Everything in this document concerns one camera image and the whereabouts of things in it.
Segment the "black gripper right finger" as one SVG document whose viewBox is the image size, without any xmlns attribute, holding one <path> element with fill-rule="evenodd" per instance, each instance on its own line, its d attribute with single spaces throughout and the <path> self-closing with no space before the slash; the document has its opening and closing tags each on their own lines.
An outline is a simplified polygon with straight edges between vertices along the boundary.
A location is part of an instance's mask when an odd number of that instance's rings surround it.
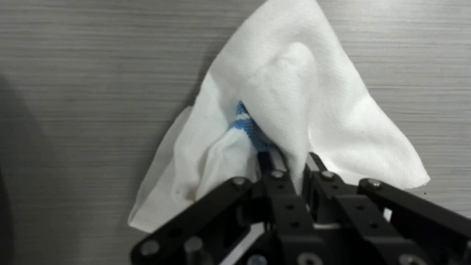
<svg viewBox="0 0 471 265">
<path fill-rule="evenodd" d="M 471 265 L 471 219 L 391 184 L 347 184 L 309 153 L 302 195 L 352 265 Z"/>
</svg>

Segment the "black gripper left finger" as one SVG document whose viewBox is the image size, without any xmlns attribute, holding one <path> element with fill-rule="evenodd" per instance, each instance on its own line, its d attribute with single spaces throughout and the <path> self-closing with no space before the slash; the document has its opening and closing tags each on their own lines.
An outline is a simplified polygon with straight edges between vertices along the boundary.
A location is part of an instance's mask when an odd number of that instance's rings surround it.
<svg viewBox="0 0 471 265">
<path fill-rule="evenodd" d="M 234 176 L 138 241 L 131 265 L 221 265 L 262 225 L 235 265 L 297 265 L 315 247 L 306 203 L 296 194 L 284 159 L 260 151 L 256 181 Z"/>
</svg>

